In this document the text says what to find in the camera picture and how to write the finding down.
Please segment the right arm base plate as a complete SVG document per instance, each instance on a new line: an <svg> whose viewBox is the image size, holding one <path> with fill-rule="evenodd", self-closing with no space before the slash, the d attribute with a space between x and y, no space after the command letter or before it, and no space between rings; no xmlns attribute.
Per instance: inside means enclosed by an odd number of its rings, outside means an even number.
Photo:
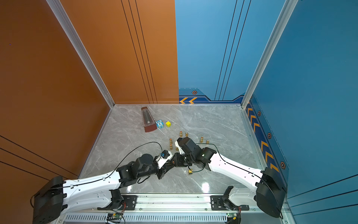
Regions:
<svg viewBox="0 0 358 224"><path fill-rule="evenodd" d="M211 196L211 209L213 211L249 211L248 205L235 205L225 196Z"/></svg>

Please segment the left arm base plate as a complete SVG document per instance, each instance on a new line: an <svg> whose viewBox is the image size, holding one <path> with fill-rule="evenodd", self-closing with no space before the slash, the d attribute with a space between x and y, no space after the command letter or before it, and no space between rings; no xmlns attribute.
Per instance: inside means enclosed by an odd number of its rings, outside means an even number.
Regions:
<svg viewBox="0 0 358 224"><path fill-rule="evenodd" d="M97 210L119 210L119 211L133 211L137 203L137 196L120 196L119 198L111 198L110 204Z"/></svg>

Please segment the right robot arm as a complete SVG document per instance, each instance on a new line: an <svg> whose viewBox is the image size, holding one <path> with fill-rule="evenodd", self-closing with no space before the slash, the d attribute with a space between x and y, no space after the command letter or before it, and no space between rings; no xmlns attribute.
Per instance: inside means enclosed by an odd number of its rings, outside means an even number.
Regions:
<svg viewBox="0 0 358 224"><path fill-rule="evenodd" d="M250 190L249 199L255 201L264 213L283 218L281 210L287 187L275 169L266 167L260 170L245 166L226 158L218 149L201 148L189 137L178 138L175 147L179 152L172 158L173 166L190 168L195 165L199 171L206 169L223 174L247 187Z"/></svg>

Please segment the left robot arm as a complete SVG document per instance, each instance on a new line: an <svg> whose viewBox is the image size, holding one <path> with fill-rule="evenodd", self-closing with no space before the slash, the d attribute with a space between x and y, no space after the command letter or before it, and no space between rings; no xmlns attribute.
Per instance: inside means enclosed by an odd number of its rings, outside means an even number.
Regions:
<svg viewBox="0 0 358 224"><path fill-rule="evenodd" d="M165 150L156 157L144 154L111 173L85 179L67 180L56 176L33 196L33 223L47 224L66 212L88 208L111 210L122 202L120 189L165 173L164 165L173 155Z"/></svg>

